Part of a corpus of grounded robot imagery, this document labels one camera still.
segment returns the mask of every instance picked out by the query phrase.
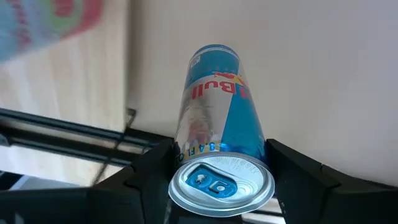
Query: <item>white wall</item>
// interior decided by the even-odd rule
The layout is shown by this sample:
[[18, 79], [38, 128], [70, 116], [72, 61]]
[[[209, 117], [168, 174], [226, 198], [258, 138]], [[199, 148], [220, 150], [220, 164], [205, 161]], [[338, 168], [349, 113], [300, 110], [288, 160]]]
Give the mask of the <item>white wall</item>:
[[128, 104], [173, 136], [189, 58], [243, 61], [267, 138], [347, 174], [398, 185], [398, 1], [136, 0]]

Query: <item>can rim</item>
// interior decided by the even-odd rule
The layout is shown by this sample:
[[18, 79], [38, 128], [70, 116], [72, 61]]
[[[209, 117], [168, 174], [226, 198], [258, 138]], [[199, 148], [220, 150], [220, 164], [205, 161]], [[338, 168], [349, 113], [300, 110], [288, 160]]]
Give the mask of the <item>can rim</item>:
[[[178, 176], [178, 174], [180, 172], [182, 172], [182, 170], [184, 170], [183, 167], [188, 167], [189, 164], [191, 164], [194, 161], [197, 161], [198, 159], [200, 159], [202, 157], [216, 157], [216, 156], [233, 156], [233, 157], [243, 158], [243, 159], [253, 163], [254, 165], [258, 166], [259, 168], [261, 168], [262, 171], [264, 171], [264, 173], [265, 173], [264, 182], [267, 182], [267, 184], [265, 184], [262, 187], [262, 189], [264, 189], [263, 196], [261, 198], [254, 198], [254, 199], [250, 200], [245, 205], [241, 205], [241, 206], [234, 207], [234, 208], [221, 208], [221, 209], [217, 209], [217, 210], [206, 208], [201, 205], [195, 205], [191, 200], [185, 199], [183, 197], [184, 193], [182, 192], [182, 190], [180, 189], [180, 187], [177, 183], [178, 178], [176, 178]], [[179, 167], [178, 171], [176, 171], [176, 173], [173, 176], [172, 180], [170, 181], [170, 185], [169, 185], [170, 198], [177, 205], [179, 205], [180, 207], [182, 207], [190, 212], [193, 212], [193, 213], [196, 213], [199, 215], [209, 216], [209, 217], [231, 217], [231, 216], [240, 215], [242, 213], [256, 210], [256, 209], [262, 207], [265, 203], [268, 202], [269, 199], [272, 198], [272, 196], [274, 195], [274, 191], [275, 191], [275, 181], [274, 181], [272, 174], [269, 171], [269, 168], [263, 162], [261, 162], [260, 160], [258, 160], [256, 158], [247, 156], [245, 154], [240, 154], [237, 152], [213, 152], [211, 154], [197, 155], [194, 158], [190, 159], [189, 161], [183, 163]]]

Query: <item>energy drink can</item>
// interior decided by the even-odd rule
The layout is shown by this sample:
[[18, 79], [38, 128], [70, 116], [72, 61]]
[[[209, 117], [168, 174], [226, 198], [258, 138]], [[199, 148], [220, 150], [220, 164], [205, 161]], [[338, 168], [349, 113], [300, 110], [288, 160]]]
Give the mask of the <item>energy drink can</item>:
[[181, 207], [230, 217], [263, 206], [275, 182], [259, 119], [236, 52], [207, 45], [190, 60], [169, 185]]

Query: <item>red bull logo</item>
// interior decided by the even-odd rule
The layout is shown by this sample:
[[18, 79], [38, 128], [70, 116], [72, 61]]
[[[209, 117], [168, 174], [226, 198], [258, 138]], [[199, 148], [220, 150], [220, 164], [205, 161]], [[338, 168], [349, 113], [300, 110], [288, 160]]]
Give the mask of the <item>red bull logo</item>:
[[198, 84], [193, 88], [192, 91], [193, 100], [196, 97], [203, 96], [203, 92], [210, 88], [219, 88], [226, 93], [232, 93], [234, 95], [239, 94], [242, 99], [251, 98], [248, 86], [238, 75], [226, 72], [213, 72], [213, 74], [214, 77], [227, 78], [230, 82], [212, 80], [206, 83]]

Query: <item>blue can label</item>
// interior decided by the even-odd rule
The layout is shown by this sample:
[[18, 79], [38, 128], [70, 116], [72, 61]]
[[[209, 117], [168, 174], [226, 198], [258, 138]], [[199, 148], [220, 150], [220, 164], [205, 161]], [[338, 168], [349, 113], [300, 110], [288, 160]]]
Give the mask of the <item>blue can label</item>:
[[229, 47], [208, 45], [192, 57], [175, 140], [178, 162], [216, 151], [265, 162], [264, 136], [241, 61]]

